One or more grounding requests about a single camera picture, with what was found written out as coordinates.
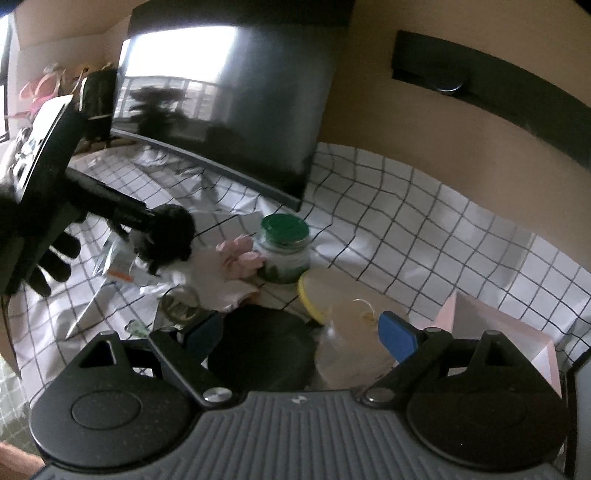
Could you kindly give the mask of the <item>black gloved left hand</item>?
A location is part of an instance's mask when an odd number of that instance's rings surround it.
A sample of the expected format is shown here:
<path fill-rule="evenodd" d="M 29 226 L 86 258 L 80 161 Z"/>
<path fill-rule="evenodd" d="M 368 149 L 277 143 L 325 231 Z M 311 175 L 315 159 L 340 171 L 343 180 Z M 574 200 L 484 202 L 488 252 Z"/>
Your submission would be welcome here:
<path fill-rule="evenodd" d="M 27 285 L 41 297 L 49 297 L 51 287 L 45 278 L 45 273 L 57 282 L 66 282 L 71 276 L 71 267 L 60 255 L 75 259 L 80 251 L 80 241 L 68 232 L 62 232 L 41 256 L 26 281 Z"/>

